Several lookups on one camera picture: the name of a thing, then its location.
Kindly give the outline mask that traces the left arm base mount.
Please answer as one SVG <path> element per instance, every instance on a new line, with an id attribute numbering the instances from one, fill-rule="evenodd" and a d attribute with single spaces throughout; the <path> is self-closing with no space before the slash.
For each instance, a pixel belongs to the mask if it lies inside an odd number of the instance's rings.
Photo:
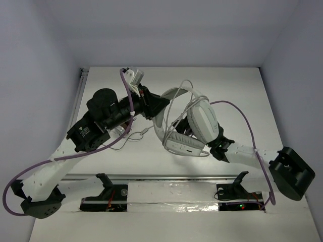
<path id="1" fill-rule="evenodd" d="M 102 183 L 102 191 L 97 196 L 81 200 L 83 212 L 127 212 L 128 184 L 113 184 L 104 173 L 96 175 Z"/>

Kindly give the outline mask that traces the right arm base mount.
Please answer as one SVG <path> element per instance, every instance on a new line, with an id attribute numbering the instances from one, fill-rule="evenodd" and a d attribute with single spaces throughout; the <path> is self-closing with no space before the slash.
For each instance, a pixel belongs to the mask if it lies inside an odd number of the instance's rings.
<path id="1" fill-rule="evenodd" d="M 265 211 L 262 194 L 247 192 L 241 185 L 247 171 L 241 172 L 232 183 L 217 184 L 214 198 L 219 211 Z"/>

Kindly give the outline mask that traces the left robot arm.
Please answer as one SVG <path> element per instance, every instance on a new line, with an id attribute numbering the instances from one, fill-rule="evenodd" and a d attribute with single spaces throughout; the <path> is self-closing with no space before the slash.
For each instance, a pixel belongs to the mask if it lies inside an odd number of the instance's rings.
<path id="1" fill-rule="evenodd" d="M 127 97 L 118 100 L 112 89 L 96 91 L 86 103 L 88 111 L 68 130 L 54 154 L 37 164 L 39 169 L 28 178 L 15 178 L 7 185 L 23 199 L 24 216 L 44 219 L 70 201 L 87 196 L 106 199 L 112 194 L 113 183 L 105 173 L 78 182 L 64 183 L 62 179 L 86 156 L 103 151 L 102 145 L 110 139 L 112 129 L 131 123 L 138 114 L 152 119 L 169 104 L 169 100 L 150 93 L 145 86 L 139 87 L 138 94 L 127 93 Z"/>

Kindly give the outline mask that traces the white over-ear headphones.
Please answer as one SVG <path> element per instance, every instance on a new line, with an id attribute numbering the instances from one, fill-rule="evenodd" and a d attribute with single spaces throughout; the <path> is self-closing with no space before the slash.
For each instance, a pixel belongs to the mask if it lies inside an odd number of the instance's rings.
<path id="1" fill-rule="evenodd" d="M 152 119 L 154 131 L 168 152 L 181 156 L 201 157 L 205 145 L 215 140 L 219 135 L 217 117 L 209 99 L 191 87 L 171 88 L 162 94 L 162 98 L 172 101 L 187 92 L 190 92 L 194 98 L 186 105 L 184 112 L 174 124 L 175 127 L 178 127 L 179 120 L 186 115 L 189 127 L 195 137 L 180 134 L 174 128 L 165 131 L 163 128 L 165 108 Z"/>

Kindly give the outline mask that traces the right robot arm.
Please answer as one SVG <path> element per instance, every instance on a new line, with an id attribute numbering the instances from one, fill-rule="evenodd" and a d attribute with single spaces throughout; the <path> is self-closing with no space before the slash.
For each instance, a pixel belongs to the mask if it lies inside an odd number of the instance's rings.
<path id="1" fill-rule="evenodd" d="M 189 138 L 196 137 L 219 161 L 244 164 L 262 171 L 260 176 L 242 171 L 231 184 L 219 185 L 218 197 L 221 200 L 244 199 L 253 192 L 268 190 L 270 196 L 278 191 L 291 200 L 300 201 L 315 178 L 313 169 L 290 147 L 279 151 L 248 147 L 226 138 L 220 125 L 215 135 L 208 136 L 206 128 L 200 128 L 187 118 L 179 122 L 176 131 Z"/>

